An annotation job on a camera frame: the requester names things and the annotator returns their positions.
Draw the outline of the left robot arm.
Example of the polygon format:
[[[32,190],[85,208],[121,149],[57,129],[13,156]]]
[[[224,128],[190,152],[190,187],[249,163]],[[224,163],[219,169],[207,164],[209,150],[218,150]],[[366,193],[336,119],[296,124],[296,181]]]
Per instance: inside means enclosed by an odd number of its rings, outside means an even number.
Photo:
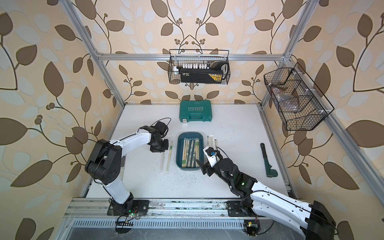
[[[169,147],[165,137],[168,125],[161,120],[150,126],[138,128],[136,133],[117,140],[96,142],[85,166],[94,182],[101,184],[114,204],[124,206],[133,198],[119,177],[122,159],[136,148],[148,145],[152,153],[163,153]]]

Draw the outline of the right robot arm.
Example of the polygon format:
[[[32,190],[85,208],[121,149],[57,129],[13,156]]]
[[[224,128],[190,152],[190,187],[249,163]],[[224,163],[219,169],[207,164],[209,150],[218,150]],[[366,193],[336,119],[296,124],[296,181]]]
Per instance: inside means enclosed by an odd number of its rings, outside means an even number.
[[[231,159],[221,159],[214,165],[199,163],[199,167],[203,174],[218,176],[241,198],[238,208],[246,216],[269,218],[307,240],[332,240],[339,233],[335,220],[322,203],[310,204],[281,194],[239,171]]]

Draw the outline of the teal plastic storage box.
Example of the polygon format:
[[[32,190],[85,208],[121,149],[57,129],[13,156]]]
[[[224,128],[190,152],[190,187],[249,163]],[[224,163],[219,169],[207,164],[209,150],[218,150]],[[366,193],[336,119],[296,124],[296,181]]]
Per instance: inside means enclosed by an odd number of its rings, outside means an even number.
[[[188,157],[188,162],[187,162],[187,167],[182,168],[182,159],[183,159],[183,146],[184,146],[184,139],[188,138],[190,139],[190,148],[189,148],[189,157]],[[177,142],[177,155],[176,155],[176,164],[177,166],[184,171],[195,171],[199,170],[199,166],[197,168],[194,168],[194,148],[195,148],[195,139],[200,140],[200,160],[201,162],[204,163],[204,153],[203,153],[203,148],[204,148],[204,138],[200,133],[196,132],[186,132],[182,133],[178,137],[178,142]]]

